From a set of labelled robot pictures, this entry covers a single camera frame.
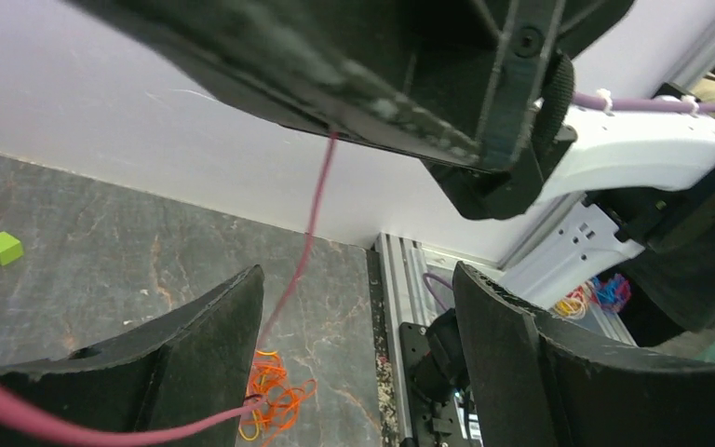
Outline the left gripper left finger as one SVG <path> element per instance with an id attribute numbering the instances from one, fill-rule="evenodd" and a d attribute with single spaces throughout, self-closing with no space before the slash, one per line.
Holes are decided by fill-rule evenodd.
<path id="1" fill-rule="evenodd" d="M 262 312 L 263 270 L 255 265 L 66 358 L 0 366 L 0 386 L 86 428 L 186 425 L 243 403 Z"/>

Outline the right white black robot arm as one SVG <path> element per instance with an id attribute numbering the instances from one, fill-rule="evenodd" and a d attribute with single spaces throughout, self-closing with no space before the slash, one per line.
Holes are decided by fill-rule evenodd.
<path id="1" fill-rule="evenodd" d="M 682 121 L 568 129 L 569 52 L 626 1 L 80 1 L 217 101 L 281 126 L 413 157 L 461 216 L 505 220 L 578 191 L 677 190 L 715 165 Z M 572 39 L 586 26 L 587 38 Z"/>

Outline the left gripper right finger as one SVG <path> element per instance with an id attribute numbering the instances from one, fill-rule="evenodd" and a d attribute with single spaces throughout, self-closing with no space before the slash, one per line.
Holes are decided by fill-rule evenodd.
<path id="1" fill-rule="evenodd" d="M 452 274 L 487 446 L 715 446 L 715 363 L 624 344 Z"/>

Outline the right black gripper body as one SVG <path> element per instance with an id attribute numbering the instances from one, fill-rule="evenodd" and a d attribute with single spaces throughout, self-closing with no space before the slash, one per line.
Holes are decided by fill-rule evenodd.
<path id="1" fill-rule="evenodd" d="M 420 159 L 468 220 L 525 213 L 576 140 L 572 59 L 628 1 L 79 1 L 216 100 Z"/>

